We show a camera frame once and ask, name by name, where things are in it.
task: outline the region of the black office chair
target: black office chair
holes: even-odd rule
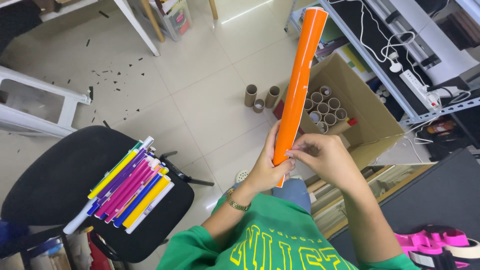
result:
[[[87,203],[90,189],[136,142],[103,126],[86,127],[68,135],[20,176],[2,205],[2,220],[33,226],[66,225]],[[81,228],[94,227],[92,242],[109,259],[143,261],[165,241],[192,205],[194,193],[187,183],[214,185],[183,174],[167,160],[174,154],[166,153],[159,159],[170,169],[167,175],[175,186],[132,234],[95,217],[82,224]]]

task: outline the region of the orange vinyl roll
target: orange vinyl roll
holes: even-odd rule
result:
[[[328,13],[320,7],[310,7],[305,11],[303,26],[295,61],[293,62],[292,76],[288,85],[287,98],[282,114],[282,122],[276,140],[273,164],[277,166],[287,160],[285,152],[290,150],[297,134],[300,118],[307,96],[308,80],[312,59],[320,41]],[[282,187],[285,176],[276,186]]]

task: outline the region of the plastic storage bin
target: plastic storage bin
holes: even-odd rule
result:
[[[161,14],[155,0],[149,0],[149,3],[156,11],[155,18],[162,32],[174,41],[181,40],[181,36],[193,26],[186,0],[178,1],[171,10],[164,12],[165,15]]]

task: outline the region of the hand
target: hand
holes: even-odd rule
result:
[[[364,179],[352,157],[338,136],[304,134],[285,153],[307,164],[325,182],[341,191],[352,188],[352,183]]]
[[[295,159],[287,159],[276,167],[273,165],[272,159],[275,151],[275,138],[279,127],[280,120],[275,123],[268,133],[265,146],[255,166],[242,184],[249,186],[254,192],[259,193],[275,187],[283,175],[285,175],[286,181],[290,177],[290,171],[295,168]]]

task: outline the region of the white plastic stool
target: white plastic stool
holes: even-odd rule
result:
[[[0,104],[0,122],[16,125],[19,127],[35,130],[37,132],[15,132],[21,135],[52,135],[63,138],[76,131],[72,128],[73,116],[77,103],[90,105],[91,99],[87,95],[77,94],[63,87],[58,87],[44,81],[32,78],[20,72],[0,66],[0,85],[8,79],[39,90],[44,90],[64,97],[60,117],[57,123],[53,123],[34,115],[16,110]]]

